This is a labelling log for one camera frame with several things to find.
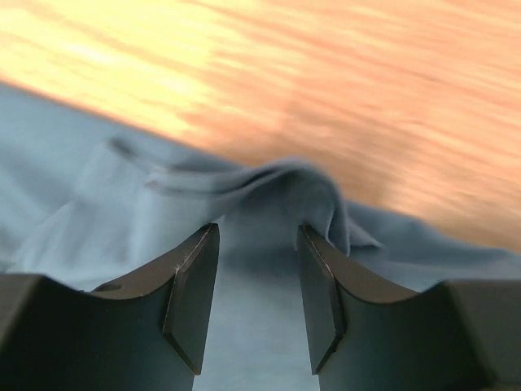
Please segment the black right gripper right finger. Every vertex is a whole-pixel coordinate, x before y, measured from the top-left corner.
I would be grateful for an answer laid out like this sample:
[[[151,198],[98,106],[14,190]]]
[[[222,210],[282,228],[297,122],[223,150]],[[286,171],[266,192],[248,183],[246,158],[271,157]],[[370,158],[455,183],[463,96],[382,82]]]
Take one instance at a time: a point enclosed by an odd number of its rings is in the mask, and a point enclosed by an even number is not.
[[[312,371],[323,390],[495,389],[454,289],[415,292],[298,230]]]

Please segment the teal blue t-shirt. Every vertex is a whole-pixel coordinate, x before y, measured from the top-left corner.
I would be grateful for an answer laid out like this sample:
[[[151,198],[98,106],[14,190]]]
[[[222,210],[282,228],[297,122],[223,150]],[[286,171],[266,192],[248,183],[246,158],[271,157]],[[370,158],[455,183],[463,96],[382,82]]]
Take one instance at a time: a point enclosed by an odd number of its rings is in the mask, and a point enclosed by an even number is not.
[[[346,200],[302,160],[248,168],[2,86],[2,270],[91,289],[209,222],[221,257],[198,390],[317,389],[296,266],[303,223],[415,291],[520,276],[517,253]]]

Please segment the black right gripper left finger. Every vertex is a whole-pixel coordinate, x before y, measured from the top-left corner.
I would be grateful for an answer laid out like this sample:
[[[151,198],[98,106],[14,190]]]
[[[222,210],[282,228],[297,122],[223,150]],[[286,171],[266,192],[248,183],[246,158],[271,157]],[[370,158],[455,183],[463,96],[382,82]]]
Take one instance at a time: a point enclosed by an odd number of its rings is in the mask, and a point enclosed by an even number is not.
[[[210,224],[91,292],[1,277],[4,390],[189,390],[202,370],[217,273]]]

